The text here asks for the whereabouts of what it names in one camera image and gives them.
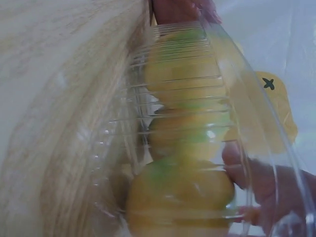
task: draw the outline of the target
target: plastic clamshell container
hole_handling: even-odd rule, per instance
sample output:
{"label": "plastic clamshell container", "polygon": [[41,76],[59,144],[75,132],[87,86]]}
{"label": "plastic clamshell container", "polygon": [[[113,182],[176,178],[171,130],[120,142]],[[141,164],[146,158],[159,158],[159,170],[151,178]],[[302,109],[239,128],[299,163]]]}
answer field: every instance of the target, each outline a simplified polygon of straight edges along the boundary
{"label": "plastic clamshell container", "polygon": [[[98,236],[225,237],[256,205],[260,184],[251,166],[270,167],[274,213],[282,213],[280,165],[292,169],[304,214],[275,216],[272,236],[313,236],[315,207],[296,157],[260,84],[218,24],[154,26],[131,57],[106,119],[94,137],[93,172]],[[273,132],[273,140],[267,139]],[[264,152],[248,152],[257,144]],[[279,143],[282,152],[271,147]],[[228,145],[240,163],[225,164]],[[243,190],[228,169],[242,169]],[[240,236],[250,223],[243,222]]]}

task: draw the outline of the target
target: yellow lemon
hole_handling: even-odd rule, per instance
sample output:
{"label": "yellow lemon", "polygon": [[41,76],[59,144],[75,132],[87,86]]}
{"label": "yellow lemon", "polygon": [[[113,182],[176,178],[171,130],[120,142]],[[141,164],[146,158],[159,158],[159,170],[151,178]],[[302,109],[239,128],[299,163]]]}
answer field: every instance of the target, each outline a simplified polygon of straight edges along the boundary
{"label": "yellow lemon", "polygon": [[148,164],[132,181],[126,219],[134,237],[225,237],[223,218],[235,196],[224,171],[208,161],[181,167],[172,159]]}
{"label": "yellow lemon", "polygon": [[171,33],[152,47],[145,66],[145,83],[163,104],[225,96],[226,89],[202,30]]}
{"label": "yellow lemon", "polygon": [[175,154],[176,147],[191,158],[213,159],[231,129],[229,111],[164,109],[159,115],[149,126],[153,160]]}

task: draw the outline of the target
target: blurry background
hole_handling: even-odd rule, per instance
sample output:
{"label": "blurry background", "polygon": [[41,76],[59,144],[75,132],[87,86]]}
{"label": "blurry background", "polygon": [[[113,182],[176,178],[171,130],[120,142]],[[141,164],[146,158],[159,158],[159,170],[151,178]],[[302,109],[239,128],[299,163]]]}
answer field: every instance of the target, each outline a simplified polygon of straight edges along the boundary
{"label": "blurry background", "polygon": [[294,150],[302,168],[316,174],[316,1],[214,2],[252,68],[283,80],[299,131]]}

